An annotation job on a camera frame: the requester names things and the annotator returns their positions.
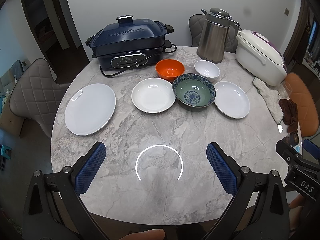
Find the large white plate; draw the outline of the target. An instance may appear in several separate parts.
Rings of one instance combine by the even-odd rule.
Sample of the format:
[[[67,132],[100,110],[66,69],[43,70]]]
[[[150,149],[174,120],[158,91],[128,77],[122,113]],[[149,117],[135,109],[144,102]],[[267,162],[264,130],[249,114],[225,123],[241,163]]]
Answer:
[[[94,83],[77,91],[65,110],[65,124],[79,136],[91,135],[102,129],[116,109],[116,95],[111,87]]]

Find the small white plate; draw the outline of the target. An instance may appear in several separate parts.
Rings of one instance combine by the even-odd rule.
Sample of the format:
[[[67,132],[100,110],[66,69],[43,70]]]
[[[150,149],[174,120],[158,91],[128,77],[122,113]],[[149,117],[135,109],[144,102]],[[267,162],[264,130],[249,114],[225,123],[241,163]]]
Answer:
[[[216,97],[214,103],[224,115],[242,119],[249,114],[250,102],[246,93],[236,84],[220,81],[214,85]]]

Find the green blue patterned bowl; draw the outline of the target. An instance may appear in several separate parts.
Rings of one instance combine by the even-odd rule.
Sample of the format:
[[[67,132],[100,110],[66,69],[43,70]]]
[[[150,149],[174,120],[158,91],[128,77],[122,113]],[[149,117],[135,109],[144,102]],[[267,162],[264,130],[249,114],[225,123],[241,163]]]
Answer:
[[[176,77],[172,90],[176,98],[189,107],[207,107],[216,98],[214,85],[207,78],[193,73]]]

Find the deep white plate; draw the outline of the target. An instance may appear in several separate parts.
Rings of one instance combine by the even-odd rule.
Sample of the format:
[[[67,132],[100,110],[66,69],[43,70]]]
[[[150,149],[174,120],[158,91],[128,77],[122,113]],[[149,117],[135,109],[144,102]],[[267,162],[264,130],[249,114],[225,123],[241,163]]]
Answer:
[[[156,114],[168,110],[174,104],[176,97],[169,81],[148,78],[135,85],[131,100],[137,109]]]

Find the small white bowl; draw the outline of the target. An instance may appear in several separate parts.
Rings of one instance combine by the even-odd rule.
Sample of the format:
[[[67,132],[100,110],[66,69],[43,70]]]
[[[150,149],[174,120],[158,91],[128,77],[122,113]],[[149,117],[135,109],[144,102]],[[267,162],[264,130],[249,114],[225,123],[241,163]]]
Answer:
[[[196,61],[194,63],[194,69],[197,72],[197,74],[207,78],[210,81],[214,81],[220,76],[220,69],[216,64],[210,61]]]

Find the orange plastic bowl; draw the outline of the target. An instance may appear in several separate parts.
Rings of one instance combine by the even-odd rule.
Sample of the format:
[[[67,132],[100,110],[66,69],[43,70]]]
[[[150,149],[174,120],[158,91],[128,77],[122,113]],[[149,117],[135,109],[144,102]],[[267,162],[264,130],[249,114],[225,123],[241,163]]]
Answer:
[[[175,59],[163,59],[156,64],[155,70],[160,78],[173,82],[184,73],[185,67]]]

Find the brown cloth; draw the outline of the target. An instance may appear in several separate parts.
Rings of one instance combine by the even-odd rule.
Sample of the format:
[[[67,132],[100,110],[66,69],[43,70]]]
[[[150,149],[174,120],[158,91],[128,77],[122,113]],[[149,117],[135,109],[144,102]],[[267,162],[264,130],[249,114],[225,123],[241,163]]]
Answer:
[[[283,112],[283,122],[287,126],[287,132],[298,131],[298,108],[291,99],[280,99],[279,106]]]

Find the orange chair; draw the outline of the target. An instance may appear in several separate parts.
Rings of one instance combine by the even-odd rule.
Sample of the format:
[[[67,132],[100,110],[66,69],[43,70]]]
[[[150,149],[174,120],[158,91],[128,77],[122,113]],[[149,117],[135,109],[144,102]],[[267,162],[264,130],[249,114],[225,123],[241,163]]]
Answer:
[[[316,105],[309,89],[296,73],[289,73],[285,81],[291,86],[290,99],[297,105],[298,122],[302,137],[311,137],[319,127]]]

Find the white dish cloth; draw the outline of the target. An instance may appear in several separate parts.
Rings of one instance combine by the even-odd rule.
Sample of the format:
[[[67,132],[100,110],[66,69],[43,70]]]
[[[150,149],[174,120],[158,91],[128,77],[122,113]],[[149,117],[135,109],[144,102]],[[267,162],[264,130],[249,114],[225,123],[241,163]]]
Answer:
[[[257,77],[253,79],[252,84],[265,101],[272,118],[276,124],[279,125],[283,119],[283,112],[279,105],[278,91],[270,89],[262,80]]]

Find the grey quilted chair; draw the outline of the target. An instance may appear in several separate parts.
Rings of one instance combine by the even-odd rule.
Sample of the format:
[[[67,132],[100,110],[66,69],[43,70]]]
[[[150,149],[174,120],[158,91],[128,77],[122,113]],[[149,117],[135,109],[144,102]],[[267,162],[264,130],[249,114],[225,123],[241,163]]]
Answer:
[[[17,81],[9,100],[10,110],[37,122],[50,138],[58,107],[69,86],[56,83],[48,62],[36,59]]]

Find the white rice cooker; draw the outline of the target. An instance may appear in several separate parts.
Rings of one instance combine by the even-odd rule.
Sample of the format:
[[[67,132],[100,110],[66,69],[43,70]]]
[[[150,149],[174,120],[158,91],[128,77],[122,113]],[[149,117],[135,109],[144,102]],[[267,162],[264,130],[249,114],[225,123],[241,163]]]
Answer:
[[[266,37],[244,29],[237,33],[236,40],[236,60],[253,76],[273,87],[285,79],[284,58]]]

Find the stainless steel kettle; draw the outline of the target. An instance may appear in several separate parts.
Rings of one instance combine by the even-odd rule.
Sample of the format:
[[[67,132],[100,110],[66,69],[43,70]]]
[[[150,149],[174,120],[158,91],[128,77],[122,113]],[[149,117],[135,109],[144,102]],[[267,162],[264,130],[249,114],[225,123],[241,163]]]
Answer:
[[[236,39],[240,28],[239,22],[232,19],[232,16],[225,10],[219,8],[211,8],[210,10],[201,9],[204,13],[204,25],[197,49],[197,55],[203,59],[213,63],[220,63],[223,60],[226,41],[230,27],[234,28],[234,36],[232,43]]]

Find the navy electric multicooker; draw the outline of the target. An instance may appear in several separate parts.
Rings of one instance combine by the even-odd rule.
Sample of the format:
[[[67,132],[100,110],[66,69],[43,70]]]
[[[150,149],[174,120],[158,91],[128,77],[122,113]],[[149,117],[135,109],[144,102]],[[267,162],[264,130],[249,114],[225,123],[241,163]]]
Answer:
[[[173,32],[171,25],[125,15],[89,37],[85,44],[103,71],[125,70],[161,61],[164,54],[170,53],[172,43],[166,36]]]

